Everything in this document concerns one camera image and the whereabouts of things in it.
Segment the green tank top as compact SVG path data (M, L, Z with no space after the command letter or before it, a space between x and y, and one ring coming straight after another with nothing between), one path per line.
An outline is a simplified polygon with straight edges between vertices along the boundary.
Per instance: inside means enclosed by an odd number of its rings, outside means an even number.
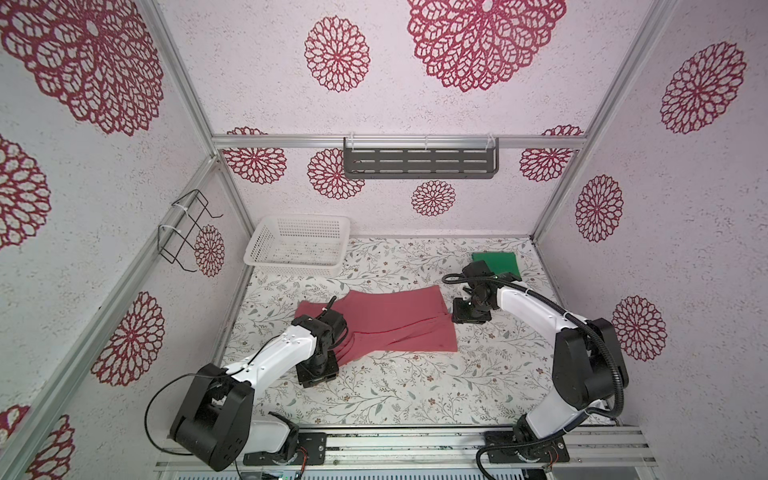
M495 275L510 276L517 281L522 280L517 257L514 252L475 252L473 261L484 261L488 269Z

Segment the pink red tank top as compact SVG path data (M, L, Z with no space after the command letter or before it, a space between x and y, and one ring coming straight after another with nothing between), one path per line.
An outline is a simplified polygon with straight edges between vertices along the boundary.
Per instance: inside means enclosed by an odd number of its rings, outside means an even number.
M375 352L458 351L452 315L437 286L382 294L351 290L332 309L349 330L335 348L340 366Z

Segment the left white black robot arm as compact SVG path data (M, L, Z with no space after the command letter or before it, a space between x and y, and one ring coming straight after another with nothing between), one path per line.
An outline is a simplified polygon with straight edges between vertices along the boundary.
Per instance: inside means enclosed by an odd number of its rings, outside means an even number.
M192 383L171 424L170 438L214 471L241 455L264 455L286 464L299 451L299 427L281 414L253 418L255 401L293 370L310 388L339 373L334 348L346 339L343 315L329 307L318 317L294 319L260 350L226 367L209 363Z

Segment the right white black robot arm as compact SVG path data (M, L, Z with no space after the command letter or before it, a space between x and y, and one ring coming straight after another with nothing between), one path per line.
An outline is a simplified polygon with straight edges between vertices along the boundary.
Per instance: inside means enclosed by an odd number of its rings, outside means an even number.
M629 375L613 324L590 320L526 286L512 274L495 274L484 261L442 277L468 295L454 300L453 320L483 324L494 311L523 321L553 348L552 389L525 414L517 430L525 442L551 440L592 416L616 420L623 413Z

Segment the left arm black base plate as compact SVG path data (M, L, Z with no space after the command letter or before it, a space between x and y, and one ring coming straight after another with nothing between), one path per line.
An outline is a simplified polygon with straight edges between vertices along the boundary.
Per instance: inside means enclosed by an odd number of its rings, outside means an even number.
M325 432L300 431L289 440L289 454L252 452L243 457L245 466L320 466L325 463L328 435Z

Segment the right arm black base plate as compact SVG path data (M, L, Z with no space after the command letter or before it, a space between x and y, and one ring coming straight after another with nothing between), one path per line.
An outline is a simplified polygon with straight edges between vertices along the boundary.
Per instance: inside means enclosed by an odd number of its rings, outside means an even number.
M480 449L492 464L514 463L566 463L571 456L563 439L565 431L537 439L530 432L488 431L484 433L485 445Z

